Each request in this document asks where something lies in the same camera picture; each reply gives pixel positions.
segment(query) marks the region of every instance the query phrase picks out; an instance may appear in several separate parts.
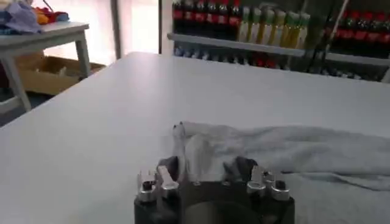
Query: blue cloth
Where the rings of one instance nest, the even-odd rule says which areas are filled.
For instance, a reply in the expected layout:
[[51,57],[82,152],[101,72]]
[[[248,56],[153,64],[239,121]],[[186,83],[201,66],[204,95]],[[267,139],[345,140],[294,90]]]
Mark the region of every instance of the blue cloth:
[[21,33],[41,32],[41,26],[37,23],[37,16],[33,8],[25,2],[11,3],[5,11],[11,16],[5,25]]

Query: floor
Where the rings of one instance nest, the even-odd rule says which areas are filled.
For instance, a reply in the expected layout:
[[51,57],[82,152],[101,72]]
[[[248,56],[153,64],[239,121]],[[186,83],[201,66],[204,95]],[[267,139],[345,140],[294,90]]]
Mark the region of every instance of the floor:
[[[44,95],[44,94],[35,94],[35,93],[27,93],[30,99],[30,103],[33,108],[43,104],[47,100],[49,100],[52,96]],[[9,89],[0,88],[0,102],[5,101],[13,96],[12,92]],[[5,114],[0,114],[0,127],[8,124],[14,119],[20,117],[25,113],[24,108],[19,107],[13,111],[9,111]]]

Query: white shelf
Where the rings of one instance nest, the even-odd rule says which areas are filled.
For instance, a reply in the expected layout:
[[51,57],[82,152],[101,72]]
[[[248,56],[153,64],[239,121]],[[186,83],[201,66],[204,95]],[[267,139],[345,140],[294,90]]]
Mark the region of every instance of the white shelf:
[[362,56],[354,56],[347,54],[328,53],[326,60],[330,61],[342,61],[363,65],[377,65],[377,66],[390,66],[390,60],[385,58],[370,58]]
[[220,40],[209,37],[197,37],[191,35],[182,35],[176,33],[169,33],[168,39],[172,41],[179,41],[185,43],[204,44],[217,47],[228,47],[232,49],[242,49],[248,51],[267,52],[272,54],[289,55],[295,57],[303,57],[305,51],[301,49],[290,49],[277,46],[268,46],[262,44],[244,43],[231,40]]

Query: fabric pile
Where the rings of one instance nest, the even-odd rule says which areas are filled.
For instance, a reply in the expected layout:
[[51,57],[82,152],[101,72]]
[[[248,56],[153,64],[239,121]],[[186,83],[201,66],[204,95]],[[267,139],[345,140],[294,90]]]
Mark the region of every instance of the fabric pile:
[[314,127],[238,130],[182,122],[174,128],[179,179],[236,179],[237,156],[284,173],[296,223],[390,220],[390,139]]
[[33,8],[30,1],[0,0],[0,35],[39,33],[41,25],[69,21],[66,12]]

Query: table top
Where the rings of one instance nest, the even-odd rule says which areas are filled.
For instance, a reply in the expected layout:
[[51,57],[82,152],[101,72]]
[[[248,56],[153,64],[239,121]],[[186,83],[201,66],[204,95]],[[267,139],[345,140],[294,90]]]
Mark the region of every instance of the table top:
[[0,35],[0,47],[42,40],[89,29],[89,25],[77,22],[57,22],[42,26],[42,33],[32,35]]
[[129,224],[179,121],[390,137],[390,85],[133,53],[0,129],[0,223]]

